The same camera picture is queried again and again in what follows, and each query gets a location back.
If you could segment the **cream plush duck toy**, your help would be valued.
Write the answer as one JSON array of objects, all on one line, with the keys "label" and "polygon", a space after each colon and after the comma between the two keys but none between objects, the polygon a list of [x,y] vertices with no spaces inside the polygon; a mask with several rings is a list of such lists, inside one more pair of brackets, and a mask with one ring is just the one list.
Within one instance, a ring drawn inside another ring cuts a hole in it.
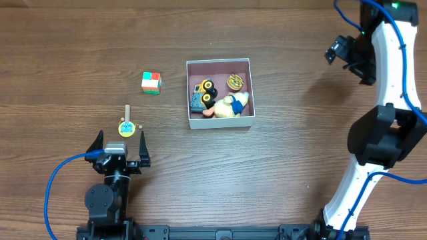
[{"label": "cream plush duck toy", "polygon": [[249,96],[248,92],[230,93],[217,101],[213,107],[203,110],[202,114],[212,118],[239,117],[248,104]]}]

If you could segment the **multicolour puzzle cube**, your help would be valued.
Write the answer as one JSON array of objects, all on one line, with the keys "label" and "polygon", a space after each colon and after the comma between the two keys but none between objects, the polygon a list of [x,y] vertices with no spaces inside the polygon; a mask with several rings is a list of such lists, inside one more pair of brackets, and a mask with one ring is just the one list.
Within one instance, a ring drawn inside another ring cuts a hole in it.
[{"label": "multicolour puzzle cube", "polygon": [[159,95],[161,93],[162,78],[160,73],[144,72],[141,80],[141,88],[144,93]]}]

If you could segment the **yellow plastic gear wheel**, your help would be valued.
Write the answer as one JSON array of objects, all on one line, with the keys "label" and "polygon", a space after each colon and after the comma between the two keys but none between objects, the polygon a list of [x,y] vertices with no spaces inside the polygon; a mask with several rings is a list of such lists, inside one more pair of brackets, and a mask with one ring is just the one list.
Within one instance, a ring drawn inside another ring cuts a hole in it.
[{"label": "yellow plastic gear wheel", "polygon": [[239,91],[244,86],[244,80],[237,74],[231,74],[227,79],[227,85],[233,91]]}]

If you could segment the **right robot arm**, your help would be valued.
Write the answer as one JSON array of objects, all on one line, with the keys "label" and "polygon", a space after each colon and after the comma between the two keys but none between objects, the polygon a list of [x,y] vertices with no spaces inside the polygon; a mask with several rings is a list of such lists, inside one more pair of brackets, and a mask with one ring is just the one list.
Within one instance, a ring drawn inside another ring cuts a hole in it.
[{"label": "right robot arm", "polygon": [[350,127],[350,161],[337,191],[311,224],[309,239],[367,239],[358,216],[372,190],[426,134],[414,77],[418,7],[407,1],[360,1],[357,37],[339,36],[325,52],[376,86],[374,107]]}]

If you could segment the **yellow rattle drum toy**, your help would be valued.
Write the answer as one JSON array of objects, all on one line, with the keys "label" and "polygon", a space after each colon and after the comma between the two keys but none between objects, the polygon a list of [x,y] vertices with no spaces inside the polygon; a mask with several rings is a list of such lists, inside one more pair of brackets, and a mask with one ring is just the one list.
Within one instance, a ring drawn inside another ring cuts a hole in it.
[{"label": "yellow rattle drum toy", "polygon": [[125,105],[124,117],[121,118],[118,126],[118,133],[125,138],[131,137],[137,130],[142,130],[142,126],[130,121],[131,106]]}]

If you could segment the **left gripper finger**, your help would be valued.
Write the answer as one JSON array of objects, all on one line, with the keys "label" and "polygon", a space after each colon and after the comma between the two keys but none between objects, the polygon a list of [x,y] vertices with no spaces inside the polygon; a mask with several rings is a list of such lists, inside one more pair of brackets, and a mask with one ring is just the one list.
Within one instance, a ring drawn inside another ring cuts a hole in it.
[{"label": "left gripper finger", "polygon": [[139,166],[140,167],[150,167],[151,159],[147,150],[147,145],[145,142],[144,131],[141,131],[140,141],[139,141]]},{"label": "left gripper finger", "polygon": [[104,136],[104,133],[101,130],[98,133],[94,142],[89,146],[89,148],[86,151],[86,155],[84,157],[84,159],[86,161],[88,161],[90,163],[97,161],[97,158],[99,157],[99,155],[103,151],[103,136]]}]

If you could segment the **yellow grey toy truck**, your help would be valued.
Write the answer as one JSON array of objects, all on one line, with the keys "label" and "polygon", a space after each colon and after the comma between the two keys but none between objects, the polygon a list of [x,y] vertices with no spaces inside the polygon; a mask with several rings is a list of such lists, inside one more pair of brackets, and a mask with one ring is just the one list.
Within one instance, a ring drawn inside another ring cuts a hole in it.
[{"label": "yellow grey toy truck", "polygon": [[193,113],[202,113],[214,106],[215,98],[218,96],[218,90],[214,82],[210,79],[204,79],[200,84],[195,85],[190,101],[190,109]]}]

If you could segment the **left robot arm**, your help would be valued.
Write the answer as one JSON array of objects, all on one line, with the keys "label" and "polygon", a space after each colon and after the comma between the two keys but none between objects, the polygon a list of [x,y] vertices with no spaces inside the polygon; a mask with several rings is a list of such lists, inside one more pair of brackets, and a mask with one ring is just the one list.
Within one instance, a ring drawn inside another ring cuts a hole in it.
[{"label": "left robot arm", "polygon": [[145,235],[139,224],[127,216],[129,184],[132,174],[140,174],[141,168],[150,167],[144,132],[139,140],[139,160],[127,159],[124,142],[109,142],[103,146],[103,132],[87,149],[85,160],[103,175],[103,183],[93,185],[85,194],[85,206],[89,220],[86,227],[76,231],[77,240],[140,240]]}]

